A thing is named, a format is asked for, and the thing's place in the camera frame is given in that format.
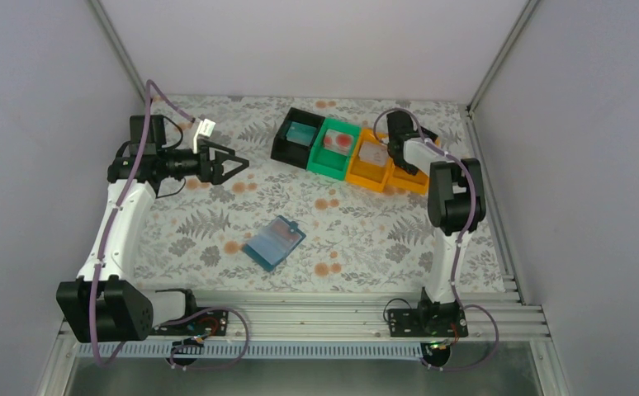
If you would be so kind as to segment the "blue leather card holder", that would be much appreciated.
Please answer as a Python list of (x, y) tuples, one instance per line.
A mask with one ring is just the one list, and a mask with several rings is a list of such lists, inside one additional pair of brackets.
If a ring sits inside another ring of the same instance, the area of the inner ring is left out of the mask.
[[(284, 246), (272, 232), (273, 222), (277, 219), (281, 219), (288, 223), (292, 228), (296, 229), (297, 233), (301, 236), (293, 246)], [(306, 235), (300, 230), (297, 222), (278, 215), (244, 244), (242, 252), (266, 272), (273, 272), (277, 266), (288, 258), (288, 256), (304, 241), (305, 238)]]

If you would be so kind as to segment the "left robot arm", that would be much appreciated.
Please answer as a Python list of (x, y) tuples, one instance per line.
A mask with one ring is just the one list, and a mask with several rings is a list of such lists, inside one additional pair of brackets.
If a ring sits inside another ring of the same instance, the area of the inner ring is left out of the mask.
[(143, 341), (158, 325), (187, 334), (199, 323), (191, 290), (138, 289), (135, 256), (146, 215), (169, 178), (221, 185), (249, 166), (236, 152), (197, 135), (192, 148), (168, 145), (165, 115), (130, 117), (130, 139), (107, 169), (107, 201), (96, 240), (75, 280), (63, 281), (56, 301), (81, 343)]

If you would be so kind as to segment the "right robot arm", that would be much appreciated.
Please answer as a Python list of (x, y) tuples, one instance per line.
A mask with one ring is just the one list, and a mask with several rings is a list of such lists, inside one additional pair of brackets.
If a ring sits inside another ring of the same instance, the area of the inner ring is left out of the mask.
[(457, 284), (464, 252), (486, 214), (480, 161), (460, 159), (440, 148), (436, 135), (405, 109), (387, 111), (386, 123), (387, 151), (395, 165), (428, 175), (428, 220), (438, 236), (431, 270), (409, 321), (428, 336), (465, 334)]

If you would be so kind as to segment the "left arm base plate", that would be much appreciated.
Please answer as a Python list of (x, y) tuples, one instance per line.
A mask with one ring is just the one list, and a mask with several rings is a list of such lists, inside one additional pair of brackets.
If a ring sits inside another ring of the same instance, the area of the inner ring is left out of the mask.
[(223, 309), (200, 308), (203, 314), (195, 318), (189, 318), (186, 322), (176, 325), (158, 325), (149, 331), (152, 336), (167, 337), (193, 337), (193, 336), (219, 336), (226, 335), (230, 313)]

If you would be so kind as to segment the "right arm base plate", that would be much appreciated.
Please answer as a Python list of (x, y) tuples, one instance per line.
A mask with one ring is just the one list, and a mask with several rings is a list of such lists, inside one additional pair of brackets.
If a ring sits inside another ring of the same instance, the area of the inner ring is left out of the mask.
[(438, 313), (422, 313), (417, 309), (388, 309), (386, 313), (391, 337), (468, 337), (469, 329), (465, 313), (450, 310)]

